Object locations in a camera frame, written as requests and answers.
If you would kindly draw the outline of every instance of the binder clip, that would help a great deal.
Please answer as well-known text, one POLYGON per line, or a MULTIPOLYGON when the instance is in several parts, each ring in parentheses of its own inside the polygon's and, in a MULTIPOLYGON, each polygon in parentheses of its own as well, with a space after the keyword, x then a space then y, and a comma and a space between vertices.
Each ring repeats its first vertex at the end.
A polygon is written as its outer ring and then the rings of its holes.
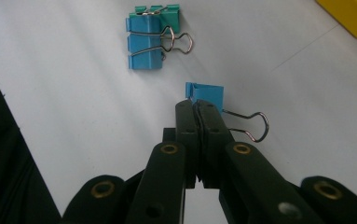
POLYGON ((165 52, 179 50, 187 54, 192 50, 193 40, 190 34, 182 33, 176 36, 172 28, 173 25, 179 30, 178 12, 179 6, 171 7, 171 9, 153 6, 149 10, 146 10, 146 7, 137 7, 135 14, 130 14, 130 17, 126 19, 126 30, 130 32, 128 36, 130 69, 159 69, 166 58, 165 52), (189 40, 188 49, 175 48, 175 40, 184 35, 189 40), (171 42, 168 47, 163 45, 163 39, 169 39, 171 42))
POLYGON ((225 110, 223 108, 223 101, 224 101, 224 87, 222 86, 211 86, 211 85, 204 85, 192 82, 186 82, 185 84, 185 98, 192 101, 194 104, 197 100, 204 100, 214 104, 219 111, 219 113, 227 113, 229 115, 233 115, 242 119, 252 119, 253 117, 260 116, 263 121, 265 122, 265 131, 263 132, 262 136, 258 139, 254 138, 254 136, 243 129, 236 129, 236 128, 228 128, 230 131, 245 133, 253 142, 261 142, 265 139, 268 135, 268 118, 262 112, 253 113, 250 116, 244 116, 238 113, 231 112, 229 110, 225 110))

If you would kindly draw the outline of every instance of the metal clip handle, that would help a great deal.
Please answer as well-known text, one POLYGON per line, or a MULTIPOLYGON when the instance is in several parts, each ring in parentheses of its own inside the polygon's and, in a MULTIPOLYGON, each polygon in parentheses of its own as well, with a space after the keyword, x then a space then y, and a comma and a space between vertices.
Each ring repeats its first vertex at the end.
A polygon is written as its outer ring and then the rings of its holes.
POLYGON ((250 116, 243 116, 241 114, 237 114, 237 113, 234 113, 234 112, 231 112, 231 111, 228 111, 228 110, 225 110, 225 109, 222 109, 222 112, 225 112, 229 115, 233 115, 233 116, 236 116, 236 117, 239 117, 239 118, 242 118, 242 119, 252 119, 253 117, 256 117, 256 116, 260 116, 262 117, 263 121, 265 122, 265 131, 263 132, 263 135, 259 138, 259 139, 255 139, 254 136, 248 132, 248 131, 245 131, 243 129, 234 129, 234 128, 229 128, 230 131, 234 131, 234 132, 239 132, 239 133, 245 133, 248 135, 248 137, 250 137, 250 139, 253 141, 253 142, 261 142, 265 139, 265 137, 268 135, 268 128, 269 128, 269 124, 268 124, 268 117, 266 117, 266 115, 262 112, 256 112, 250 116))
POLYGON ((170 39, 172 41, 172 43, 170 44, 170 47, 167 48, 167 49, 164 46, 160 45, 160 46, 155 46, 155 47, 148 48, 148 49, 139 50, 137 52, 132 53, 131 56, 134 56, 134 55, 137 55, 137 54, 141 54, 141 53, 145 53, 145 52, 148 52, 148 51, 151 51, 151 50, 155 50, 155 49, 163 49, 166 52, 170 52, 172 50, 179 50, 184 54, 188 54, 190 52, 190 50, 192 50, 192 47, 193 47, 193 39, 192 39, 192 36, 190 36, 190 34, 182 33, 181 35, 176 37, 175 34, 174 34, 173 29, 171 28, 171 26, 164 27, 164 29, 160 33, 144 33, 144 32, 135 32, 135 31, 130 31, 130 33, 134 34, 134 35, 159 35, 160 39, 170 39), (165 35, 167 30, 170 30, 170 34, 171 35, 165 35), (186 35, 187 38, 189 39, 189 47, 188 47, 188 49, 187 50, 183 50, 183 49, 180 49, 180 48, 175 48, 174 47, 175 40, 176 39, 181 39, 181 37, 183 37, 184 35, 186 35))
POLYGON ((148 15, 153 16, 153 15, 158 15, 158 14, 160 14, 160 12, 161 12, 162 10, 165 10, 165 9, 167 9, 167 8, 168 8, 168 7, 162 7, 162 8, 158 8, 158 9, 155 10, 155 11, 150 11, 149 9, 147 9, 147 10, 144 11, 144 12, 137 12, 136 15, 138 15, 138 16, 148 16, 148 15))

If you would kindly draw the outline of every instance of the black cloth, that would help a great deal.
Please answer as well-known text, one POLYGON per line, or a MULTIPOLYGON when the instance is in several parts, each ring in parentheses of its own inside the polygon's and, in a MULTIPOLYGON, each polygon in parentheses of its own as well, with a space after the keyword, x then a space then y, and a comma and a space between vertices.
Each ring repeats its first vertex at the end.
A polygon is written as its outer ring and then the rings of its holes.
POLYGON ((0 223, 58 223, 60 219, 0 92, 0 223))

